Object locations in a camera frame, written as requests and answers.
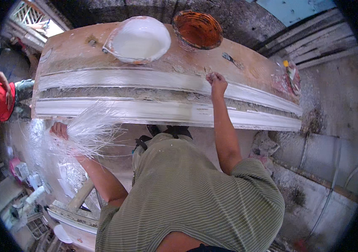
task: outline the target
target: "concrete wall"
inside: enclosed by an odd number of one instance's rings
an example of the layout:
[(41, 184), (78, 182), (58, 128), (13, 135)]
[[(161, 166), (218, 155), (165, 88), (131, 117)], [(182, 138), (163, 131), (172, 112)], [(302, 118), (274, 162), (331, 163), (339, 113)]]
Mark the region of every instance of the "concrete wall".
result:
[(222, 26), (224, 37), (247, 47), (282, 31), (285, 26), (256, 3), (239, 0), (113, 0), (51, 1), (75, 28), (96, 23), (121, 22), (129, 17), (150, 16), (171, 23), (179, 11), (211, 14)]

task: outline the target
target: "wooden stick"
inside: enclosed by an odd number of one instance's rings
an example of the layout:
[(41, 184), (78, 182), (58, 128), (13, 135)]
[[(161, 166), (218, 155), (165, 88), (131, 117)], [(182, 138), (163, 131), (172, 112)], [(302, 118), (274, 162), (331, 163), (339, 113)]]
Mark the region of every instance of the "wooden stick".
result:
[(70, 203), (67, 205), (67, 207), (72, 210), (79, 209), (82, 206), (82, 204), (84, 203), (84, 200), (88, 197), (88, 195), (91, 193), (91, 191), (94, 187), (95, 186), (94, 186), (92, 180), (90, 178), (87, 179), (87, 181), (83, 184), (81, 189), (74, 196), (74, 198), (70, 201)]

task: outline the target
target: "plaster residue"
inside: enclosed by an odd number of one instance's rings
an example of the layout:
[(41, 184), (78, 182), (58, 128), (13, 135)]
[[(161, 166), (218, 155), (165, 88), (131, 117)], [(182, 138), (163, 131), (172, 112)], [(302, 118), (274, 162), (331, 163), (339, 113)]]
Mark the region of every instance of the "plaster residue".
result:
[[(123, 97), (132, 98), (134, 100), (145, 101), (179, 101), (185, 103), (204, 103), (212, 104), (210, 96), (195, 92), (175, 91), (167, 89), (151, 89), (151, 88), (50, 88), (39, 93), (40, 98), (67, 98), (67, 97)], [(282, 115), (291, 118), (298, 118), (293, 113), (280, 111), (274, 108), (257, 105), (254, 103), (243, 102), (239, 100), (225, 98), (227, 107), (236, 108), (239, 111), (260, 111), (270, 114)]]

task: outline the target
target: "camouflage pants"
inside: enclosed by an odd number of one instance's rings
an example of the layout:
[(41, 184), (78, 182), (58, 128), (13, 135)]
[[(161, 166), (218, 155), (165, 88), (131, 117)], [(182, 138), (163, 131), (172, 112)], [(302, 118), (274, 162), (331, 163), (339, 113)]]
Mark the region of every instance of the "camouflage pants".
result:
[(15, 121), (19, 118), (31, 119), (31, 108), (21, 101), (32, 98), (34, 83), (35, 81), (32, 79), (15, 83), (15, 103), (9, 121)]

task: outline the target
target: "wooden board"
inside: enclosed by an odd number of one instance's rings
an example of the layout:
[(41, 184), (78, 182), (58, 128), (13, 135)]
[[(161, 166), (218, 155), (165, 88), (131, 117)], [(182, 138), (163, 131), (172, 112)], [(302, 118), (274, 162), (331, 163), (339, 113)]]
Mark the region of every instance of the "wooden board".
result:
[[(227, 78), (228, 82), (256, 88), (299, 104), (298, 97), (290, 93), (278, 92), (273, 88), (271, 74), (275, 65), (272, 61), (252, 49), (228, 39), (224, 39), (218, 48), (188, 53), (179, 47), (172, 26), (167, 24), (166, 27), (171, 34), (172, 44), (164, 56), (145, 65), (123, 63), (113, 55), (102, 52), (103, 43), (118, 24), (104, 23), (77, 28), (48, 39), (42, 51), (36, 75), (37, 81), (35, 82), (32, 105), (33, 118), (35, 118), (34, 108), (40, 77), (85, 69), (147, 68), (153, 71), (200, 77), (215, 71)], [(88, 43), (91, 40), (97, 42), (94, 47)], [(232, 62), (224, 59), (222, 57), (223, 52), (242, 63), (245, 69), (240, 70)]]
[(87, 181), (85, 181), (85, 183), (82, 185), (80, 190), (77, 192), (77, 194), (74, 196), (74, 198), (68, 204), (68, 208), (72, 209), (72, 210), (79, 209), (81, 207), (81, 205), (84, 203), (84, 200), (91, 193), (93, 188), (94, 188), (94, 184), (93, 184), (92, 180), (90, 178), (87, 179)]

